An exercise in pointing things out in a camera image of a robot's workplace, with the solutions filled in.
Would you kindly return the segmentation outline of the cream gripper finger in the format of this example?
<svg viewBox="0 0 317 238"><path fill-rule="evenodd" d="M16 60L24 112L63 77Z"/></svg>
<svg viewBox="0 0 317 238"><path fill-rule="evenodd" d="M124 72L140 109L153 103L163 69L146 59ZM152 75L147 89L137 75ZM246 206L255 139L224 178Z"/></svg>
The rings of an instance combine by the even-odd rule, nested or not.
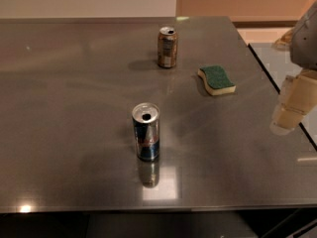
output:
<svg viewBox="0 0 317 238"><path fill-rule="evenodd" d="M283 81L281 88L280 88L280 93L279 93L278 98L277 98L278 102L275 105L275 108L272 112L269 129L273 134L278 135L278 136L284 136L284 135L287 135L288 133L291 132L291 129L283 128L281 125L279 125L277 123L277 118L278 118L278 115L282 111L282 107L283 107L283 104L284 104L284 101L286 98L286 93L290 89L290 86L292 84L293 79L294 79L293 76L288 75L285 78L285 80Z"/></svg>
<svg viewBox="0 0 317 238"><path fill-rule="evenodd" d="M294 76L277 123L293 130L317 105L317 71L301 70Z"/></svg>

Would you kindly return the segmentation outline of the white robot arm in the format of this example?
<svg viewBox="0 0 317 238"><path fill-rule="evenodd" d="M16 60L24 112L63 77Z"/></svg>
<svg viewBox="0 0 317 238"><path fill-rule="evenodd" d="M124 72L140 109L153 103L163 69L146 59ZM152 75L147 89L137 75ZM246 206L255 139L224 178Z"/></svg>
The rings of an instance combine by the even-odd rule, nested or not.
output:
<svg viewBox="0 0 317 238"><path fill-rule="evenodd" d="M270 130L287 135L317 105L317 1L292 30L290 60L301 67L296 76L287 76L272 113Z"/></svg>

